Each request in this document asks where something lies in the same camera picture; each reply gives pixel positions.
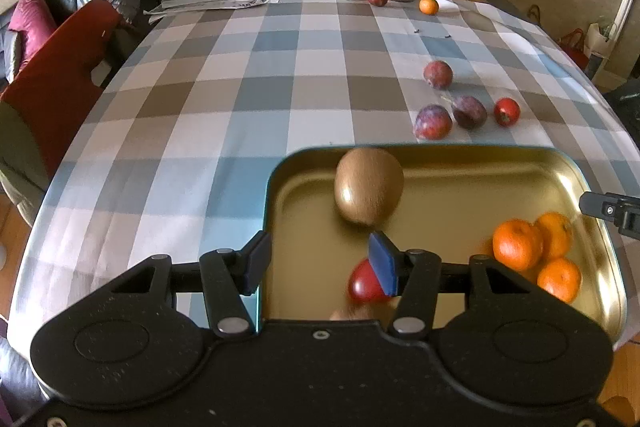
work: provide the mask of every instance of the newspaper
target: newspaper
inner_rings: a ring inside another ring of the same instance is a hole
[[[239,8],[250,8],[251,6],[260,6],[261,4],[277,3],[280,0],[219,0],[205,1],[186,6],[177,6],[174,8],[163,9],[162,5],[145,11],[145,15],[149,15],[149,24],[152,24],[168,15],[176,15],[177,13],[203,11],[203,10],[236,10]]]

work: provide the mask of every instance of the wooden floor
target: wooden floor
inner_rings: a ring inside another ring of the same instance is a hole
[[[0,270],[0,314],[9,316],[15,279],[27,244],[30,227],[9,199],[0,194],[0,243],[7,250],[7,261]],[[626,344],[614,355],[613,368],[600,396],[605,401],[613,396],[623,396],[634,409],[636,421],[640,419],[640,345]]]

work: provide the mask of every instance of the tray rim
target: tray rim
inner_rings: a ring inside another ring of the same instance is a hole
[[[302,155],[304,153],[308,153],[309,151],[322,151],[322,150],[344,150],[345,152],[351,149],[355,149],[355,148],[363,148],[363,147],[369,147],[369,148],[380,148],[380,149],[385,149],[385,150],[393,150],[395,148],[405,148],[405,147],[414,147],[414,146],[418,146],[418,147],[431,147],[431,146],[436,146],[436,147],[442,147],[442,148],[450,148],[450,147],[469,147],[469,148],[509,148],[509,149],[530,149],[530,150],[545,150],[545,151],[549,151],[552,153],[557,154],[558,156],[560,156],[564,161],[566,161],[566,163],[572,168],[572,170],[574,171],[574,173],[578,174],[578,176],[580,176],[580,181],[584,184],[584,187],[586,188],[586,190],[591,190],[591,186],[589,184],[589,182],[587,181],[587,179],[584,177],[584,174],[582,172],[582,170],[580,169],[579,165],[574,161],[573,158],[571,158],[571,156],[569,156],[567,153],[565,153],[564,151],[556,148],[556,147],[549,147],[549,146],[544,146],[544,145],[517,145],[517,144],[497,144],[497,143],[450,143],[450,142],[445,142],[445,143],[440,143],[440,142],[416,142],[416,143],[397,143],[397,142],[393,142],[393,143],[371,143],[371,144],[331,144],[331,145],[320,145],[320,146],[312,146],[312,147],[305,147],[302,149],[298,149],[295,152],[292,152],[291,154],[288,154],[286,156],[284,156],[284,158],[282,158],[282,160],[280,160],[277,165],[273,168],[273,170],[271,171],[271,174],[269,175],[269,180],[267,181],[267,187],[266,187],[266,191],[265,191],[265,200],[264,200],[264,212],[262,215],[262,229],[263,230],[267,230],[267,217],[268,217],[268,213],[267,213],[267,209],[268,209],[268,201],[270,201],[270,194],[273,190],[273,175],[275,172],[277,172],[282,165],[284,165],[286,162],[290,161],[290,159],[294,158],[295,156],[298,155]],[[625,284],[624,284],[624,279],[622,277],[622,270],[620,268],[620,262],[618,261],[618,253],[616,252],[616,248],[613,245],[613,241],[611,238],[611,235],[609,233],[609,229],[607,228],[606,223],[604,223],[603,221],[597,219],[596,220],[597,224],[598,224],[598,228],[600,229],[600,232],[603,234],[603,238],[604,240],[607,242],[606,246],[606,250],[607,250],[607,257],[609,259],[609,262],[611,263],[611,267],[613,269],[614,272],[614,279],[616,281],[616,287],[618,288],[618,294],[620,296],[620,298],[618,299],[619,303],[620,303],[620,320],[618,323],[618,327],[616,328],[616,332],[615,332],[615,336],[612,339],[612,343],[614,348],[619,347],[618,343],[620,341],[620,338],[622,337],[623,332],[625,331],[625,327],[627,324],[627,319],[628,319],[628,307],[627,307],[627,302],[626,302],[626,288],[625,288]],[[255,293],[255,297],[256,297],[256,309],[255,309],[255,318],[256,318],[256,325],[257,325],[257,329],[260,328],[260,324],[262,323],[262,295],[263,291],[262,291],[262,283],[260,283],[260,285],[258,286],[258,289]]]

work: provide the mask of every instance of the black clip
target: black clip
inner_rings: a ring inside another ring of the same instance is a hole
[[[613,192],[585,192],[580,196],[579,204],[585,216],[609,221],[618,227],[620,234],[640,239],[640,198]]]

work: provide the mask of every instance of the tray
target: tray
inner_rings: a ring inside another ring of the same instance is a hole
[[[603,222],[583,216],[588,184],[577,165],[548,148],[416,144],[385,147],[404,169],[404,192],[381,227],[401,250],[422,248],[449,263],[488,253],[495,227],[519,217],[534,221],[555,210],[574,221],[567,255],[583,274],[573,306],[594,319],[615,342],[625,324],[622,277]],[[328,319],[348,302],[346,285],[367,255],[370,229],[338,214],[334,176],[348,148],[309,149],[287,157],[269,182],[266,229],[273,258],[261,315],[273,319]],[[378,307],[383,322],[393,303]],[[463,295],[439,295],[434,327],[464,310]]]

